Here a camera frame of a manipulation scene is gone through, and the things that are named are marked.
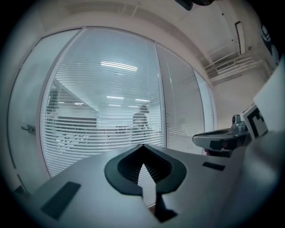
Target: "ceiling light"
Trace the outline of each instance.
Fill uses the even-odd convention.
[[[135,66],[126,65],[126,64],[117,63],[117,62],[108,62],[108,61],[101,61],[101,66],[111,66],[111,67],[117,67],[121,69],[132,70],[132,71],[137,71],[138,69]]]
[[[148,100],[136,99],[138,102],[149,102]]]
[[[242,23],[240,21],[235,23],[236,26],[236,32],[239,39],[239,45],[240,45],[240,54],[245,54],[245,40],[244,40],[244,29],[242,27]]]
[[[124,99],[124,98],[120,98],[120,97],[109,97],[109,96],[107,96],[107,98]]]

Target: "air vent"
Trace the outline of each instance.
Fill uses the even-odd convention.
[[[235,64],[236,64],[235,61],[231,60],[229,62],[226,62],[226,63],[222,64],[222,65],[217,66],[216,67],[216,71],[219,73],[219,72],[221,72],[224,69],[227,69],[227,68],[229,68],[231,66],[234,66]]]

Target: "person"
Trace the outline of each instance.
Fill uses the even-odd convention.
[[[142,130],[145,130],[145,128],[149,129],[145,113],[149,113],[149,110],[146,105],[142,105],[139,108],[139,112],[133,115],[133,125]]]
[[[145,135],[146,131],[150,130],[147,122],[147,116],[145,113],[149,113],[146,105],[142,105],[139,108],[139,112],[133,115],[133,137],[132,141],[140,141],[140,136]]]

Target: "white horizontal blinds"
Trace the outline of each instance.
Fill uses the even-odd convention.
[[[156,184],[144,164],[138,175],[138,185],[142,187],[142,199],[146,206],[154,205],[156,202]]]
[[[204,132],[203,109],[192,67],[164,47],[156,46],[164,89],[167,147],[201,154],[192,137]]]
[[[212,102],[213,118],[214,118],[214,130],[217,130],[218,129],[218,119],[217,119],[217,110],[216,110],[216,104],[215,104],[215,99],[214,99],[214,95],[213,95],[213,90],[209,85],[207,85],[207,88],[208,88],[210,98],[211,98],[211,102]]]
[[[212,101],[209,93],[209,86],[207,82],[202,78],[202,76],[194,70],[200,94],[203,104],[203,113],[204,113],[204,126],[205,132],[213,131],[214,130],[214,113],[212,107]]]
[[[164,144],[153,42],[87,28],[56,67],[57,97],[51,89],[48,110],[41,115],[43,152],[52,175],[89,155],[137,143]]]

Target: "door handle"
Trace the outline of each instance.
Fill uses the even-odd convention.
[[[27,124],[27,126],[21,126],[21,129],[22,130],[25,130],[31,134],[36,134],[36,127],[35,126],[32,126],[30,124]]]

